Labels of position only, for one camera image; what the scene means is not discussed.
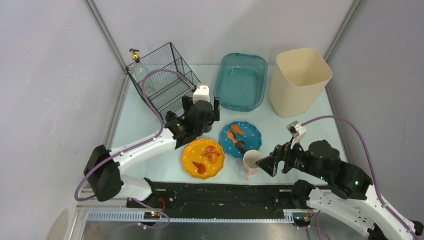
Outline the pink white mug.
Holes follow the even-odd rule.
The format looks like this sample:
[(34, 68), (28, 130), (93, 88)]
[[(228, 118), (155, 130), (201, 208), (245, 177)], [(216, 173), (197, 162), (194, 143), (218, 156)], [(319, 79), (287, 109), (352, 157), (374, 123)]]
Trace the pink white mug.
[(246, 172), (245, 179), (250, 180), (252, 175), (255, 175), (260, 168), (256, 165), (256, 162), (263, 159), (264, 155), (258, 150), (248, 150), (242, 158), (243, 169)]

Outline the small black cap bottle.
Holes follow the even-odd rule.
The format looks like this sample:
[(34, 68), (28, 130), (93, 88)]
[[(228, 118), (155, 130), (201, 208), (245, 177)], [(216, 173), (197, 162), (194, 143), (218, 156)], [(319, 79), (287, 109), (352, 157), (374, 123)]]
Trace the small black cap bottle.
[(165, 115), (165, 122), (168, 124), (171, 121), (173, 121), (174, 119), (176, 119), (177, 117), (178, 116), (175, 112), (169, 110)]

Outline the glass bottle gold pump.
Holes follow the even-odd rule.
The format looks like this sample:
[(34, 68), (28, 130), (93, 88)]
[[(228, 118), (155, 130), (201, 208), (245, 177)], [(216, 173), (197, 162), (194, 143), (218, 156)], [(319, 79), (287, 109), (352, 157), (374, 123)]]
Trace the glass bottle gold pump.
[(129, 52), (132, 54), (131, 58), (134, 62), (134, 65), (131, 67), (132, 76), (136, 80), (139, 87), (142, 88), (142, 80), (149, 73), (149, 69), (141, 62), (139, 50), (130, 48)]

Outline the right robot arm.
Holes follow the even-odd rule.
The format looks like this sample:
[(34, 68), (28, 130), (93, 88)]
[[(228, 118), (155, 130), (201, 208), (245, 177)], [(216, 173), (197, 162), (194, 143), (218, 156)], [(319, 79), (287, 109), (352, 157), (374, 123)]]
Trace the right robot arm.
[(255, 162), (274, 177), (278, 164), (282, 173), (299, 170), (327, 183), (330, 192), (323, 192), (306, 180), (297, 180), (290, 198), (298, 208), (312, 208), (345, 223), (369, 240), (415, 240), (424, 232), (420, 221), (401, 216), (378, 196), (372, 178), (357, 165), (342, 161), (340, 152), (326, 140), (311, 143), (308, 150), (289, 142), (277, 145), (273, 152)]

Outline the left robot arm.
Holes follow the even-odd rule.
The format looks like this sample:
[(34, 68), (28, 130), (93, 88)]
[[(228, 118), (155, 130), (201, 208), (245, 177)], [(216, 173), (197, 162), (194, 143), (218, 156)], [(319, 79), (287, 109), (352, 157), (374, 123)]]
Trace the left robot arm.
[(158, 132), (136, 141), (131, 146), (107, 149), (97, 146), (83, 171), (83, 182), (88, 182), (93, 196), (99, 202), (115, 197), (143, 201), (152, 194), (146, 179), (126, 175), (132, 167), (162, 153), (176, 150), (196, 140), (211, 130), (212, 124), (220, 119), (220, 99), (213, 103), (182, 97), (184, 113), (178, 117), (167, 113), (167, 123), (162, 123)]

